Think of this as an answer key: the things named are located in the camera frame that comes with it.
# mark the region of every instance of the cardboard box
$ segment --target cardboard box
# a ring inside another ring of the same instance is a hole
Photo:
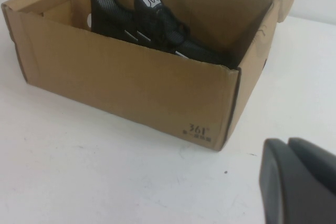
[[[91,33],[90,0],[10,0],[2,10],[29,84],[219,151],[294,0],[164,1],[193,36],[229,49],[237,68]]]

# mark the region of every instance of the white stripe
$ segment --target white stripe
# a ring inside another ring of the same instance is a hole
[[[135,39],[136,41],[139,41],[137,38],[135,38],[133,35],[131,35],[128,31],[125,30],[125,33],[127,33],[127,35],[131,36],[133,39]]]
[[[148,38],[147,36],[144,36],[141,32],[137,31],[139,35],[141,35],[143,38],[145,38],[148,41],[152,41],[150,38]]]
[[[183,54],[181,54],[181,53],[178,52],[178,51],[176,51],[175,54],[178,55],[178,56],[181,56],[181,57],[183,57],[183,58],[189,59],[186,55],[183,55]]]

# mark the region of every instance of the shoe upper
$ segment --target shoe upper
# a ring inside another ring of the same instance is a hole
[[[163,0],[134,0],[135,12],[117,0],[91,0],[91,31],[197,61],[230,65],[229,57],[190,36]]]

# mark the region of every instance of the shoe tongue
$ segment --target shoe tongue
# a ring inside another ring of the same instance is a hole
[[[162,5],[162,0],[134,0],[134,8],[138,11],[156,11]]]

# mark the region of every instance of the black shoe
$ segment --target black shoe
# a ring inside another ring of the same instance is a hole
[[[138,44],[134,12],[117,0],[91,0],[91,31]]]
[[[174,16],[162,0],[134,0],[134,7],[138,30],[154,42],[155,49],[201,62],[230,66],[230,57],[191,38],[189,28]]]

